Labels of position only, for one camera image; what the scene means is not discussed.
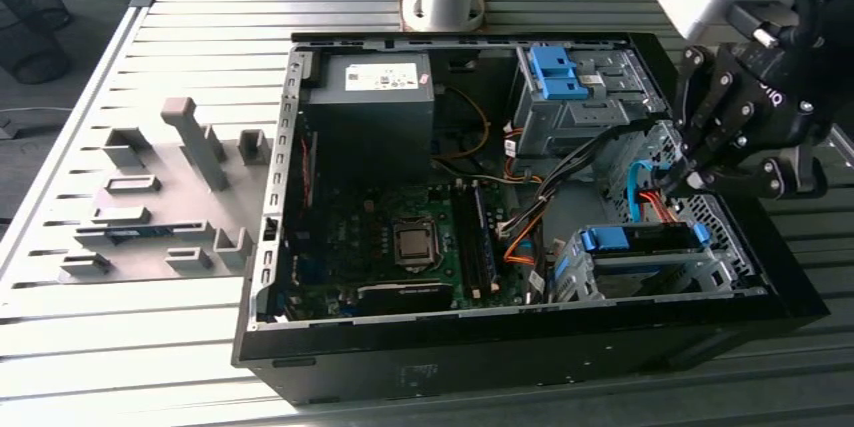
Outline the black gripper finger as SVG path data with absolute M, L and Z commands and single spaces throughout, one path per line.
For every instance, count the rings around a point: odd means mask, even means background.
M 828 178 L 814 157 L 820 129 L 797 107 L 705 103 L 685 123 L 685 183 L 768 199 L 818 198 Z
M 720 149 L 721 132 L 714 118 L 734 86 L 734 77 L 730 71 L 718 71 L 716 67 L 717 57 L 708 48 L 686 48 L 673 106 L 681 157 L 668 172 L 657 175 L 657 186 L 664 192 L 696 190 L 689 185 L 689 177 L 702 172 Z

